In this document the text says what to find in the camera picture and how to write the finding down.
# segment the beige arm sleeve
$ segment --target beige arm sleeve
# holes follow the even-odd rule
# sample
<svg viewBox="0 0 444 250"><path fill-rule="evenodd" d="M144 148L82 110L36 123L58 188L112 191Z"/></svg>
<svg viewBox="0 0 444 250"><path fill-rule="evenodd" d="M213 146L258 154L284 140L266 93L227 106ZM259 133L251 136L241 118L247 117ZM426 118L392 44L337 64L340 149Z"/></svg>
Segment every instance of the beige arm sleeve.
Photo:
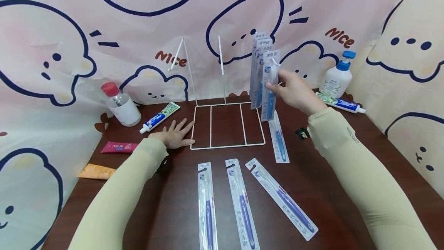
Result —
<svg viewBox="0 0 444 250"><path fill-rule="evenodd" d="M167 156L165 145L145 138L94 198L69 250L121 250L123 232L146 181Z"/></svg>
<svg viewBox="0 0 444 250"><path fill-rule="evenodd" d="M415 210L382 163L331 107L309 117L315 148L356 204L378 249L436 249Z"/></svg>

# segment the hand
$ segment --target hand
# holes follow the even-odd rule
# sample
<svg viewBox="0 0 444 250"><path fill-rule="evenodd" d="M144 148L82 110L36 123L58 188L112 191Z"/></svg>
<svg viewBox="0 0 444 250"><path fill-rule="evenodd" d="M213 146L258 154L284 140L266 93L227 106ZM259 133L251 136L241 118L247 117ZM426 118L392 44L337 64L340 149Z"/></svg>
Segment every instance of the hand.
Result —
<svg viewBox="0 0 444 250"><path fill-rule="evenodd" d="M280 96L286 104L301 110L307 116L327 108L298 74L281 69L279 76L285 87L272 83L266 83L265 87Z"/></svg>
<svg viewBox="0 0 444 250"><path fill-rule="evenodd" d="M192 145L195 142L194 140L184 139L183 137L192 129L194 121L181 130L186 122L187 119L185 118L176 126L176 120L174 120L168 131L167 127L163 127L162 132L151 133L148 137L159 139L168 149L177 149Z"/></svg>

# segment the white wire rack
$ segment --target white wire rack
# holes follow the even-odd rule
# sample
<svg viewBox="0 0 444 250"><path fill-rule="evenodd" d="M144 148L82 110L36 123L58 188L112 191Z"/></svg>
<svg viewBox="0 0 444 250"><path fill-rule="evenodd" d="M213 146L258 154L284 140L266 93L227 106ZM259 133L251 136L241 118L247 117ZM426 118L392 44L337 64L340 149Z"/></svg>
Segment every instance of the white wire rack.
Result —
<svg viewBox="0 0 444 250"><path fill-rule="evenodd" d="M210 147L203 147L203 148L193 148L193 145L190 145L190 149L191 150L208 150L208 149L222 149L222 148L236 148L236 147L250 147L250 146L259 146L259 145L265 145L265 136L264 136L264 130L262 128L262 124L261 124L261 118L259 116L259 111L256 109L256 113L257 113L257 120L259 122L259 126L261 128L261 134L262 134L262 142L261 143L256 143L256 144L248 144L247 143L247 138L246 138L246 133L245 133L245 123L244 123L244 116L242 113L242 104L251 104L250 101L245 102L245 103L227 103L227 94L225 92L225 73L224 73L224 68L223 68L223 59L222 59L222 46L221 46L221 39L220 36L217 37L217 41L219 42L219 56L220 56L220 61L221 61L221 72L222 72L222 83L223 83L223 100L224 103L223 104L210 104L210 105L199 105L198 101L197 101L197 95L196 95L196 90L195 90L195 86L194 86L194 82L193 82L193 75L192 75L192 69L191 69L191 61L190 58L188 56L188 51L187 51L187 43L184 39L184 37L182 37L182 39L180 40L180 44L179 44L179 48L177 49L176 52L176 56L179 55L179 52L182 48L182 44L183 47L185 49L185 55L187 57L188 60L188 71L190 72L190 80L192 83L192 87L193 87L193 93L195 95L195 102L196 102L196 107L195 107L195 111L194 111L194 116L193 116L193 121L196 121L196 110L198 108L202 108L202 107L209 107L210 108ZM168 69L168 71L171 71L174 67L174 63L172 63L171 68ZM239 110L240 110L240 118L242 119L242 130L243 130L243 134L244 134L244 144L240 144L240 145L225 145L225 146L217 146L217 147L213 147L212 146L212 136L213 136L213 107L214 106L228 106L228 105L239 105ZM192 139L194 137L194 130L195 127L193 126L192 129Z"/></svg>

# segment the brown table surface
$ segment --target brown table surface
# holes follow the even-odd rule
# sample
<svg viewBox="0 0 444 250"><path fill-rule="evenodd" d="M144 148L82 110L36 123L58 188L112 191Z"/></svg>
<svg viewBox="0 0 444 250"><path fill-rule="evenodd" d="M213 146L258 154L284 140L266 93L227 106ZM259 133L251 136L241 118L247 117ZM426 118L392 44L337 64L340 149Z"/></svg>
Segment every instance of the brown table surface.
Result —
<svg viewBox="0 0 444 250"><path fill-rule="evenodd" d="M228 98L246 101L247 97ZM159 125L173 119L193 119L195 102L179 103L181 109ZM142 122L123 127L112 118L91 157L90 163L118 168L129 154L101 154L108 141L140 142L148 133L138 130L143 121L158 113L165 104L140 108ZM210 108L197 109L196 147L209 145ZM198 249L197 164L211 162L213 168L214 202L220 250L240 249L236 219L228 185L226 159L239 159L245 164L256 157L278 183L318 226L319 232L305 241L298 230L274 203L259 182L242 166L242 173L258 240L263 250L286 249L374 249L362 218L339 184L333 170L313 147L311 139L301 141L295 130L307 126L307 116L278 100L277 111L286 141L289 164L274 159L268 123L262 123L266 145L190 150L189 147L169 151L169 162L150 179L126 226L123 249ZM243 144L239 105L213 107L212 145ZM249 144L262 141L256 111L242 106ZM409 162L388 141L366 115L342 112L356 130L360 141L377 156L391 172L412 202L436 247L444 249L444 201ZM44 250L67 249L89 204L105 181L79 179L61 214L55 222Z"/></svg>

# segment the toothbrush package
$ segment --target toothbrush package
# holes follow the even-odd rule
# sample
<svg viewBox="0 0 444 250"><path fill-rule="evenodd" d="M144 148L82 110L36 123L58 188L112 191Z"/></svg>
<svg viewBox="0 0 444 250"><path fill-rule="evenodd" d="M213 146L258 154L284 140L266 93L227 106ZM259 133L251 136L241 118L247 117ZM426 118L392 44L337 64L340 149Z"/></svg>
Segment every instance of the toothbrush package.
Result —
<svg viewBox="0 0 444 250"><path fill-rule="evenodd" d="M268 121L268 126L270 127L271 142L273 144L276 163L290 163L284 141L284 134L282 133L281 123L276 110L274 111L274 119Z"/></svg>
<svg viewBox="0 0 444 250"><path fill-rule="evenodd" d="M270 37L261 37L256 41L256 51L254 57L254 68L252 68L252 92L251 92L251 109L261 106L262 100L262 67L264 65L264 52L271 50L273 40Z"/></svg>
<svg viewBox="0 0 444 250"><path fill-rule="evenodd" d="M293 201L293 199L284 191L278 182L273 179L257 159L252 159L245 166L251 171L253 176L268 192L275 203L282 209L306 241L309 241L319 230L313 221L310 220L298 204Z"/></svg>
<svg viewBox="0 0 444 250"><path fill-rule="evenodd" d="M218 250L211 163L201 163L198 164L197 167L199 189L199 249Z"/></svg>
<svg viewBox="0 0 444 250"><path fill-rule="evenodd" d="M231 198L233 198L234 215L236 216L237 230L239 232L240 249L260 250L256 227L252 220L251 208L249 206L239 160L225 160L225 166L227 167Z"/></svg>
<svg viewBox="0 0 444 250"><path fill-rule="evenodd" d="M276 95L265 87L266 83L279 83L279 69L281 61L281 50L268 51L264 53L264 65L262 74L262 112L261 121L270 121L274 118Z"/></svg>
<svg viewBox="0 0 444 250"><path fill-rule="evenodd" d="M252 48L251 48L251 72L250 72L250 90L249 90L249 93L248 93L248 95L249 95L249 97L250 97L250 100L251 100L251 94L252 94L252 83L253 83L253 81L252 81L252 78L253 78L253 72L254 72L254 62L256 62L256 59L255 59L255 53L256 53L256 41L258 40L258 39L261 39L261 38L263 38L263 37L265 37L265 35L266 35L266 33L265 32L257 32L257 33L255 33L254 35L253 35L253 37L252 37Z"/></svg>

